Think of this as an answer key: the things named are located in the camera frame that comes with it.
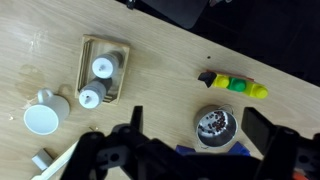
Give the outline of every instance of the cylindrical container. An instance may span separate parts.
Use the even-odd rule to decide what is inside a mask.
[[[79,96],[80,104],[87,109],[96,108],[103,101],[111,85],[111,78],[100,79],[96,77],[81,89]]]
[[[202,108],[194,119],[196,136],[201,148],[228,144],[238,129],[231,105],[210,105]]]
[[[102,79],[110,78],[117,74],[123,56],[118,51],[109,51],[95,58],[92,63],[93,73]]]

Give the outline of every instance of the mug handle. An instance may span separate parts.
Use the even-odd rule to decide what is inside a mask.
[[[227,111],[227,112],[229,112],[229,113],[231,113],[231,114],[233,114],[233,107],[230,105],[230,104],[225,104],[225,105],[222,105],[221,107],[219,107],[218,109],[222,109],[222,110],[225,110],[225,111]]]
[[[48,89],[48,88],[40,89],[38,91],[38,101],[39,101],[39,103],[43,103],[43,92],[46,92],[48,94],[48,98],[53,96],[53,93],[52,93],[52,91],[50,89]]]

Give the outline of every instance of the blue object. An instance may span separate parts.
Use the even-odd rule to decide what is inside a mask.
[[[228,153],[250,156],[250,151],[246,147],[244,147],[241,143],[239,143],[238,141],[232,146],[232,148],[228,151]]]
[[[176,152],[184,156],[189,153],[194,153],[194,152],[196,152],[196,150],[189,148],[189,147],[177,145]]]

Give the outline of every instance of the white eraser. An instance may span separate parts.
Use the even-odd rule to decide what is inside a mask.
[[[43,171],[52,164],[53,159],[44,149],[40,149],[40,151],[33,156],[32,161]]]

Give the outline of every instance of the wooden tray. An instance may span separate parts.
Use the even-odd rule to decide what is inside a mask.
[[[121,88],[126,72],[130,47],[127,44],[114,42],[105,37],[96,35],[83,35],[82,53],[80,55],[75,98],[79,98],[80,90],[96,76],[92,72],[92,63],[95,57],[108,51],[120,52],[124,59],[119,66],[118,73],[112,77],[112,86],[103,99],[103,103],[117,105],[120,99]]]

